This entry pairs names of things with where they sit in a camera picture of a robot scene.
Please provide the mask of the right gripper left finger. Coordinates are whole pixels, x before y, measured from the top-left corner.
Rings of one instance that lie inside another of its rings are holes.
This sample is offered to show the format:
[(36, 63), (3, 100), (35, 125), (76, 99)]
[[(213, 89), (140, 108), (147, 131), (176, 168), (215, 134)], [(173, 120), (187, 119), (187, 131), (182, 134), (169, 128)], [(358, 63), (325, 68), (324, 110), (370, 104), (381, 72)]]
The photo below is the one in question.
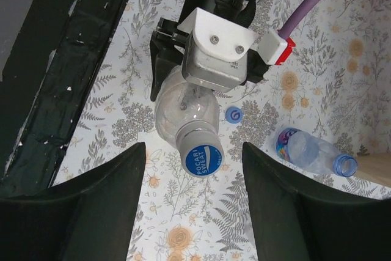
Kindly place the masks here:
[(1, 260), (126, 260), (145, 162), (138, 142), (34, 196), (1, 198)]

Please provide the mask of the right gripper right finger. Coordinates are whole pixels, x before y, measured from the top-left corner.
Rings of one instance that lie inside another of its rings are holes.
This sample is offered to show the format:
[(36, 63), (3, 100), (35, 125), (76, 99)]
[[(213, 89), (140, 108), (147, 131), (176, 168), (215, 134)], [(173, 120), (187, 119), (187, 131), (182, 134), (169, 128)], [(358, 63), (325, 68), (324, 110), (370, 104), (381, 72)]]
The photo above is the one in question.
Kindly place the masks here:
[(259, 260), (389, 260), (390, 201), (333, 189), (243, 144)]

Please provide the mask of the clear bottle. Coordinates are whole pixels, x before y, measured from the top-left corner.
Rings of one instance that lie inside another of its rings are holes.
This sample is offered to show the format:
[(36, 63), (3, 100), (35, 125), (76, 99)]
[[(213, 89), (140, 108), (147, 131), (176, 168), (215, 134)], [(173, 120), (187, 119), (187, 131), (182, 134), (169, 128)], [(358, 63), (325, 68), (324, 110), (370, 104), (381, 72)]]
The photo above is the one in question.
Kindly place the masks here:
[(210, 123), (219, 137), (219, 103), (213, 91), (187, 82), (178, 65), (164, 80), (156, 98), (155, 127), (160, 138), (177, 150), (179, 129), (196, 120)]

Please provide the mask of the blue bottle cap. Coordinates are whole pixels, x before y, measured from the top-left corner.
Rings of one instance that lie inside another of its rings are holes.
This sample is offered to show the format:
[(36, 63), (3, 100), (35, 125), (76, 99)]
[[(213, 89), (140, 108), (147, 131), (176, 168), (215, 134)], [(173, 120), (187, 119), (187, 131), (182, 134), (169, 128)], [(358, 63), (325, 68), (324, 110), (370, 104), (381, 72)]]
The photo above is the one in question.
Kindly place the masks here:
[(176, 147), (184, 170), (194, 177), (213, 175), (224, 161), (224, 150), (215, 128), (202, 120), (189, 122), (179, 129)]
[(240, 108), (231, 106), (225, 112), (225, 119), (228, 123), (238, 124), (243, 119), (243, 112)]

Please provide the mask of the small blue-label water bottle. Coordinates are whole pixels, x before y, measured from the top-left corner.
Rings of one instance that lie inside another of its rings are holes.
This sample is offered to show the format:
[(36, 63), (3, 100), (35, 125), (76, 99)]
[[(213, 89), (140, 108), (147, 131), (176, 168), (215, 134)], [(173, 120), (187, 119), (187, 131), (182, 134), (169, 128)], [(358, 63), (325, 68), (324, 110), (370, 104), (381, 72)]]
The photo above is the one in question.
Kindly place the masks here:
[(339, 151), (331, 143), (294, 127), (276, 135), (277, 155), (296, 167), (317, 175), (351, 177), (358, 169), (357, 160)]

